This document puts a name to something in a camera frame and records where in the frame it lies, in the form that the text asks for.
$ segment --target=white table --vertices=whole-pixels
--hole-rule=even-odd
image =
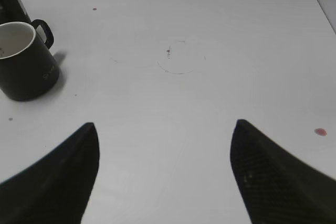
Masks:
[[[63,77],[31,102],[0,94],[0,181],[92,121],[83,224],[250,223],[229,162],[240,118],[336,178],[336,36],[316,0],[22,1]]]

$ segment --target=ink mark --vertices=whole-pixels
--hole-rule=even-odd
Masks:
[[[326,136],[327,135],[327,132],[325,129],[322,129],[322,128],[318,128],[318,129],[315,129],[314,130],[316,134],[318,134],[319,136]]]
[[[162,68],[166,73],[171,73],[171,74],[186,74],[186,73],[172,73],[172,72],[169,72],[168,70],[164,69],[164,68],[159,64],[158,61],[156,62],[156,64],[157,64],[160,68]]]
[[[169,46],[169,49],[166,52],[168,53],[167,54],[168,59],[170,59],[170,55],[172,53],[172,46]]]

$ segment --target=dark spot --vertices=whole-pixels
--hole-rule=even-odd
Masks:
[[[319,136],[326,136],[327,135],[327,132],[325,129],[322,129],[322,128],[318,128],[318,129],[315,129],[314,130],[316,134],[318,134]]]

